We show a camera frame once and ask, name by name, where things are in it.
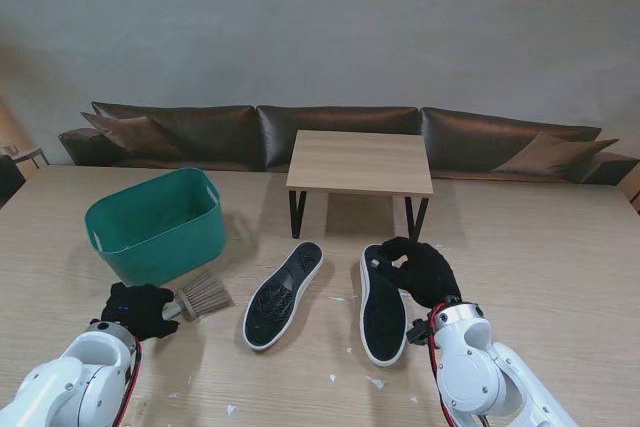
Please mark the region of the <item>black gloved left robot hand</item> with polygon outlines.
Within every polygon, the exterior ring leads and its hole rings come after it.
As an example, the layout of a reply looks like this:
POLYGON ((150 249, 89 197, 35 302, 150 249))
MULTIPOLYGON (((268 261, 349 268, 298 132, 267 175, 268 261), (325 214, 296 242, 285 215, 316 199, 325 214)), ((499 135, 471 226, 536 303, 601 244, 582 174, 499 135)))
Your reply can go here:
POLYGON ((165 305, 173 300, 174 293, 166 288, 114 283, 100 320, 119 323, 139 341, 162 339, 174 334, 180 326, 177 321, 163 318, 165 305))

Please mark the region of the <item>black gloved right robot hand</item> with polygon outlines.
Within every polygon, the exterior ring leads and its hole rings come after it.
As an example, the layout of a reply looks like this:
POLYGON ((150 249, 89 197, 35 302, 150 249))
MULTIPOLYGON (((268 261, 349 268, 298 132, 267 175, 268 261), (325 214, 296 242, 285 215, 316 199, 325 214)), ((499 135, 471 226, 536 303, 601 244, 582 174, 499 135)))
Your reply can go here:
POLYGON ((451 266, 430 244, 395 237, 381 245, 380 255, 381 275, 396 288, 408 292, 419 305, 433 309, 462 301, 451 266))

